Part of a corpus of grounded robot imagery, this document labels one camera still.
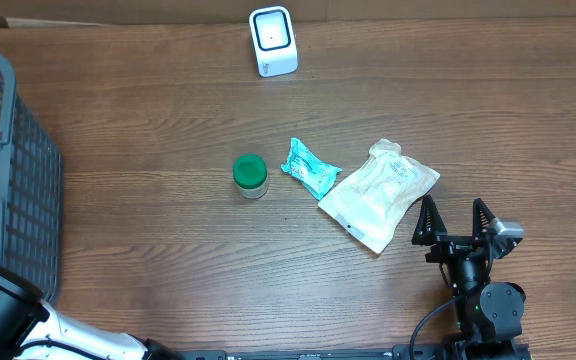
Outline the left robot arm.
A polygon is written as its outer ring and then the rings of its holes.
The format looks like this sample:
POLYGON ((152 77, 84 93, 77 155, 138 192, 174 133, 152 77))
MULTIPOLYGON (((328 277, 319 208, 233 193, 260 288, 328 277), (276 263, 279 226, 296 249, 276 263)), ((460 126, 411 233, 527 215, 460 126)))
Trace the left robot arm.
POLYGON ((0 359, 179 359, 151 340, 97 329, 57 312, 56 237, 17 215, 0 230, 0 359))

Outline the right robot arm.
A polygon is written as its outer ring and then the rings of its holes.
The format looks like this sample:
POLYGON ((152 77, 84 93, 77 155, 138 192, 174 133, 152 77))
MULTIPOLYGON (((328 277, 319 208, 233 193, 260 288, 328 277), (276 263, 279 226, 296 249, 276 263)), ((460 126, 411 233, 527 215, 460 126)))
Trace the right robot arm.
POLYGON ((523 240, 516 221, 495 216, 480 198, 473 201, 472 234, 447 231, 433 198, 422 198, 411 243, 428 246, 428 263, 439 266, 452 298, 425 315, 409 340, 408 356, 416 357, 415 343, 424 325, 437 314, 455 309, 458 332, 433 351, 438 359, 528 359, 529 348, 515 338, 522 334, 525 291, 516 283, 493 282, 493 263, 509 255, 523 240))

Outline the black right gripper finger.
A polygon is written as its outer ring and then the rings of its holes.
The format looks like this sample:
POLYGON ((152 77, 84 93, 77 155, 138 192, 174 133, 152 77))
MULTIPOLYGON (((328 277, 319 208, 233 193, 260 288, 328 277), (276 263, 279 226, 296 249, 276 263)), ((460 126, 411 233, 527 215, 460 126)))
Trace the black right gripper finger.
POLYGON ((420 214, 411 243, 419 246, 432 246, 448 235, 445 224, 431 195, 421 201, 420 214))
POLYGON ((472 235, 481 239, 489 224, 496 218, 481 198, 473 201, 472 235))

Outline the beige plastic pouch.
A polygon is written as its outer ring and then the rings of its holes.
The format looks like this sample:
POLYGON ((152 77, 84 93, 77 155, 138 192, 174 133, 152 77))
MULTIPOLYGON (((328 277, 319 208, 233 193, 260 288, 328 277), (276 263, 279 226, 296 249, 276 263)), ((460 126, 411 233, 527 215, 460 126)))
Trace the beige plastic pouch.
POLYGON ((356 240, 380 254, 407 210, 439 178, 434 169, 404 155, 399 144, 381 139, 369 149, 368 160, 318 206, 356 240))

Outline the green lid jar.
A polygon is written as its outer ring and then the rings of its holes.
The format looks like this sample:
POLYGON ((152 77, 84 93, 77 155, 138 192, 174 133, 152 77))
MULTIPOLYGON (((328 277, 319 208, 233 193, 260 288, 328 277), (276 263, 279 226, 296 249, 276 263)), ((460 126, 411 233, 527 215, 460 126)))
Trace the green lid jar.
POLYGON ((245 154, 238 157, 232 168, 239 193, 247 199, 262 197, 268 189, 268 169, 261 156, 245 154))

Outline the teal tissue pack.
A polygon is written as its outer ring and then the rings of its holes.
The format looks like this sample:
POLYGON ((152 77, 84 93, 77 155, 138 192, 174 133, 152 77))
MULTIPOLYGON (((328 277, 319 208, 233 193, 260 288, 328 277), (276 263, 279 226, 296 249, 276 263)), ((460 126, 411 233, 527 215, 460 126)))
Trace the teal tissue pack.
POLYGON ((298 138, 292 137, 281 170, 299 180, 311 195, 321 200, 334 186, 341 168, 321 161, 298 138))

